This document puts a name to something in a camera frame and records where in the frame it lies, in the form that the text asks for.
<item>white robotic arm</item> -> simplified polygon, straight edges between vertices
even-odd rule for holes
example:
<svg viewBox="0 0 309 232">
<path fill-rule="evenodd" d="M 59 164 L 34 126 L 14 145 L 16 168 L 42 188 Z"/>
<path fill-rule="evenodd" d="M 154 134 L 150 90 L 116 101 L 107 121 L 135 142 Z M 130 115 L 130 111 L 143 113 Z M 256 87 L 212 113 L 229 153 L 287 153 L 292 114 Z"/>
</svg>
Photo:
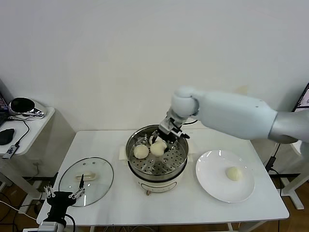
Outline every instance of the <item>white robotic arm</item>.
<svg viewBox="0 0 309 232">
<path fill-rule="evenodd" d="M 277 112 L 263 100 L 239 94 L 204 92 L 181 87 L 172 96 L 167 117 L 159 131 L 180 137 L 180 127 L 193 118 L 211 129 L 241 138 L 268 138 L 289 144 L 309 143 L 309 111 Z"/>
</svg>

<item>computer mouse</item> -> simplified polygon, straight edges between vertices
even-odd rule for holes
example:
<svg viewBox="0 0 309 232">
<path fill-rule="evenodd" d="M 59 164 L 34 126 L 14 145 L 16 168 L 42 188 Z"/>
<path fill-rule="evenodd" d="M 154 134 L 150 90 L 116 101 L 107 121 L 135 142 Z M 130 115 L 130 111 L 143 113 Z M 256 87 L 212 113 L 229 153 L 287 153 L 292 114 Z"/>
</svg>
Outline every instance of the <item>computer mouse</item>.
<svg viewBox="0 0 309 232">
<path fill-rule="evenodd" d="M 15 130 L 13 128 L 0 131 L 0 145 L 6 145 L 13 140 Z"/>
</svg>

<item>glass lid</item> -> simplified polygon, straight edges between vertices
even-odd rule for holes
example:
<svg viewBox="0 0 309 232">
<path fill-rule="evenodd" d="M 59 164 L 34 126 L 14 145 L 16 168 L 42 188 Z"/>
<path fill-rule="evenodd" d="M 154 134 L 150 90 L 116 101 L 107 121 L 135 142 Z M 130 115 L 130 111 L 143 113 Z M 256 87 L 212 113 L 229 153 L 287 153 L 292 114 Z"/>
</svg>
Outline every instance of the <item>glass lid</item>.
<svg viewBox="0 0 309 232">
<path fill-rule="evenodd" d="M 110 189 L 113 180 L 113 170 L 110 163 L 98 157 L 82 159 L 63 174 L 59 191 L 75 193 L 84 175 L 85 194 L 73 205 L 82 207 L 100 200 Z"/>
</svg>

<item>white table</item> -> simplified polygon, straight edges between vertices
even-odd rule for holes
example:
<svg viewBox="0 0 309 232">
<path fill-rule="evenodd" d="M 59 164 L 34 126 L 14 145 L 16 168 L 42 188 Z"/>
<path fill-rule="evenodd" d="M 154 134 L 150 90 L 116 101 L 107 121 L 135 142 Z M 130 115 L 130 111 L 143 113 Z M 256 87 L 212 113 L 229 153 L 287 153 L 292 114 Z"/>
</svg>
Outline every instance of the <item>white table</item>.
<svg viewBox="0 0 309 232">
<path fill-rule="evenodd" d="M 39 136 L 47 122 L 53 116 L 55 109 L 52 107 L 47 108 L 47 114 L 44 118 L 41 119 L 32 119 L 33 121 L 27 120 L 26 123 L 30 128 L 28 134 L 20 141 L 20 147 L 16 151 L 14 156 L 21 156 L 24 155 L 34 143 L 36 138 Z M 18 139 L 27 131 L 26 125 L 21 121 L 9 121 L 4 122 L 0 126 L 0 131 L 14 128 L 15 133 L 13 136 L 13 140 L 7 144 L 0 146 L 0 156 L 2 157 L 7 150 L 10 148 L 11 145 L 15 144 Z M 36 188 L 40 185 L 40 182 L 34 183 L 34 185 L 30 185 L 23 177 L 21 177 L 17 171 L 15 171 L 14 166 L 10 163 L 8 159 L 0 159 L 0 172 L 13 181 L 16 185 L 18 185 L 22 190 L 24 190 L 28 196 L 25 198 L 23 204 L 30 204 L 32 200 L 39 199 L 40 193 L 36 190 Z M 22 207 L 22 211 L 26 211 L 28 207 Z"/>
<path fill-rule="evenodd" d="M 94 225 L 172 225 L 246 222 L 241 231 L 251 231 L 267 220 L 288 218 L 275 186 L 250 141 L 211 130 L 186 130 L 197 154 L 188 163 L 182 181 L 172 191 L 145 194 L 134 181 L 127 166 L 119 161 L 119 148 L 133 131 L 80 131 L 76 134 L 60 167 L 55 183 L 75 162 L 86 157 L 101 157 L 113 167 L 114 181 L 109 192 L 86 207 L 69 207 L 68 214 L 78 226 Z M 252 196 L 241 203 L 225 203 L 210 196 L 198 183 L 195 164 L 209 150 L 230 150 L 245 161 L 255 177 Z M 50 206 L 44 203 L 37 223 L 41 223 Z"/>
</svg>

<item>laptop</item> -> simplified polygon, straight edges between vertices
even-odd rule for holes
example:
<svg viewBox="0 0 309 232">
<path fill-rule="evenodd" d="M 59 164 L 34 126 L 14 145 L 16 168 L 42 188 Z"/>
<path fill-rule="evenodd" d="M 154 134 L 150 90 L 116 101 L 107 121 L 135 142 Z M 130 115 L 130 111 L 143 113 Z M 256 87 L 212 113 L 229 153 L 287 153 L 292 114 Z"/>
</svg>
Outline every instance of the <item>laptop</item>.
<svg viewBox="0 0 309 232">
<path fill-rule="evenodd" d="M 9 116 L 9 108 L 6 104 L 2 94 L 0 93 L 0 126 L 4 123 L 5 119 Z"/>
<path fill-rule="evenodd" d="M 294 107 L 292 112 L 298 112 L 309 109 L 309 83 L 307 84 L 305 90 L 300 96 L 296 106 Z"/>
</svg>

